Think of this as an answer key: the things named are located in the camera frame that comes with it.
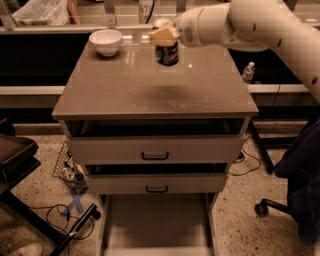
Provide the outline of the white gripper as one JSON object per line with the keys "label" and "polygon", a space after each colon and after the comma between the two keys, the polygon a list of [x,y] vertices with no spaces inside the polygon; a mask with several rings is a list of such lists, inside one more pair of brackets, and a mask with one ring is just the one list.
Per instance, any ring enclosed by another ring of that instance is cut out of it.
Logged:
{"label": "white gripper", "polygon": [[171,47],[180,38],[180,41],[187,47],[202,46],[198,28],[198,20],[202,11],[202,7],[197,7],[181,13],[174,20],[176,28],[164,26],[152,30],[148,33],[151,44],[153,46]]}

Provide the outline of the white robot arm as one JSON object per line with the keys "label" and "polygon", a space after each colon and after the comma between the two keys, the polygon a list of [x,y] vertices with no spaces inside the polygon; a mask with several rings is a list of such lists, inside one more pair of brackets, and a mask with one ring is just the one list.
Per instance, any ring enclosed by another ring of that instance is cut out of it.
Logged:
{"label": "white robot arm", "polygon": [[301,22],[283,0],[231,0],[192,8],[148,36],[154,46],[181,42],[270,49],[320,101],[320,31]]}

